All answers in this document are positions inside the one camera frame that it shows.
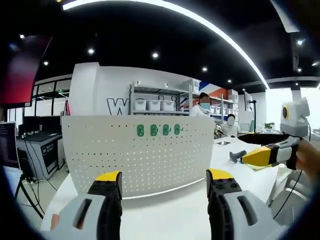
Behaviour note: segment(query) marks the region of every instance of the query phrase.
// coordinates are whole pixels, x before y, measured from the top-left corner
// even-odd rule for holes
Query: white desk
[[[231,144],[213,147],[211,168],[230,172],[242,190],[250,190],[264,202],[268,199],[276,181],[278,168],[268,167],[254,171],[246,165],[229,161],[229,151],[247,152],[259,147],[237,138],[224,137],[214,140]],[[58,214],[77,192],[68,175],[53,197],[42,221],[41,230],[48,231],[52,214]],[[205,180],[172,192],[151,197],[122,201],[120,236],[123,240],[149,239],[211,239],[208,199]]]

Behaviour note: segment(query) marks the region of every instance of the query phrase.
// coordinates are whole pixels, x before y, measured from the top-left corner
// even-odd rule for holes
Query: white pegboard panel
[[[179,124],[180,134],[175,134]],[[139,137],[137,126],[144,125]],[[158,132],[151,136],[151,125]],[[163,134],[163,126],[171,131]],[[124,198],[157,194],[189,185],[210,167],[214,121],[183,116],[64,116],[67,164],[78,193],[102,173],[120,170]]]

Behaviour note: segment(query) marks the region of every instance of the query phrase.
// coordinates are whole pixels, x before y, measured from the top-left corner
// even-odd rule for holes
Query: person
[[[191,117],[210,117],[210,98],[209,95],[202,92],[199,96],[199,102],[192,107]]]
[[[229,114],[227,117],[227,123],[223,123],[220,125],[221,131],[224,132],[225,135],[231,137],[236,137],[238,132],[240,131],[239,126],[235,124],[236,116],[233,114]]]

